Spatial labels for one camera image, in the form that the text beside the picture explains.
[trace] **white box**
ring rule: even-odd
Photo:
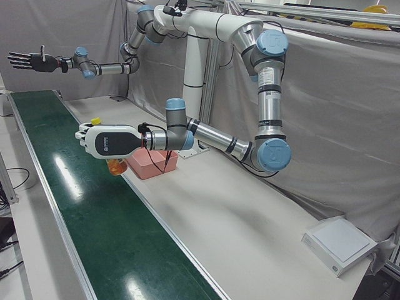
[[[337,217],[309,228],[301,241],[336,277],[370,254],[377,244],[351,222]]]

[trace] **gray backdrop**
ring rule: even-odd
[[[399,34],[268,19],[295,29],[286,29],[282,83],[292,161],[269,182],[319,219],[345,214],[373,239],[388,238],[400,221]],[[169,38],[144,45],[131,76],[131,99],[161,119],[165,100],[181,96],[185,46]],[[221,49],[220,65],[231,51]],[[218,72],[210,124],[253,140],[256,91],[235,53]]]
[[[65,99],[126,93],[126,76],[84,80],[76,69],[62,74],[13,69],[9,51],[71,57],[85,46],[97,63],[119,61],[124,39],[124,0],[12,0],[0,1],[0,72],[11,91],[60,89]]]

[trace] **blue joint cap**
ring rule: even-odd
[[[250,79],[252,82],[256,83],[258,82],[258,75],[250,76]]]
[[[257,152],[257,162],[267,172],[284,169],[290,162],[292,151],[283,139],[268,139]]]
[[[140,12],[142,12],[142,11],[153,11],[154,10],[154,7],[152,6],[152,5],[144,5],[144,6],[141,6],[137,11],[136,11],[136,13],[138,14],[138,13],[140,13]]]
[[[186,141],[183,144],[183,147],[181,150],[189,150],[193,147],[193,144],[194,144],[193,132],[191,132],[191,131],[186,131],[186,132],[187,132]]]
[[[75,54],[81,56],[82,58],[85,58],[86,56],[88,56],[89,53],[85,47],[79,46],[75,49]]]
[[[82,75],[84,79],[93,79],[96,77],[96,75],[93,73],[93,71],[90,70],[83,70]]]
[[[149,44],[152,44],[153,46],[160,46],[159,42],[153,42],[152,40],[150,40],[147,36],[144,37],[144,40],[146,42],[148,42]]]
[[[257,48],[268,56],[282,56],[289,47],[288,38],[278,30],[265,30],[257,38]]]
[[[165,109],[167,111],[179,111],[185,108],[185,100],[182,98],[171,98],[165,103]]]

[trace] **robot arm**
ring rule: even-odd
[[[41,46],[40,53],[17,53],[10,52],[7,57],[15,69],[29,69],[37,72],[51,73],[61,68],[63,73],[69,69],[78,69],[85,79],[107,74],[132,74],[139,69],[138,49],[145,37],[157,36],[153,29],[153,7],[145,5],[137,10],[137,26],[128,41],[120,47],[120,53],[124,59],[123,63],[98,64],[88,58],[88,50],[85,47],[77,47],[71,57],[56,58],[44,53]]]
[[[98,159],[128,158],[139,148],[149,150],[188,150],[194,142],[193,133],[186,129],[186,107],[180,98],[166,102],[167,129],[151,131],[147,123],[138,130],[128,125],[79,126],[75,138],[87,153]]]
[[[232,154],[241,162],[257,170],[274,173],[284,169],[291,159],[291,150],[286,142],[286,135],[282,131],[280,108],[281,74],[288,49],[288,40],[285,35],[276,30],[261,33],[263,23],[257,19],[192,9],[176,17],[170,8],[157,6],[154,9],[154,19],[150,21],[149,17],[145,28],[137,27],[138,32],[144,29],[140,32],[143,35],[141,40],[146,36],[153,43],[161,43],[169,30],[178,29],[188,32],[192,28],[197,38],[214,38],[232,43],[241,54],[249,75],[258,80],[258,132],[254,143],[241,141],[198,120],[186,121],[185,115],[181,112],[178,118],[171,117],[175,110],[172,109],[172,104],[167,102],[167,129],[141,130],[141,146],[151,150],[189,149],[193,144],[194,136],[200,141]]]

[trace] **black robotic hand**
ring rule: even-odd
[[[41,53],[23,54],[10,52],[7,58],[15,69],[27,69],[47,73],[51,73],[57,68],[61,68],[63,73],[67,73],[68,71],[66,59],[56,59],[51,55],[44,54],[44,46],[41,46]]]

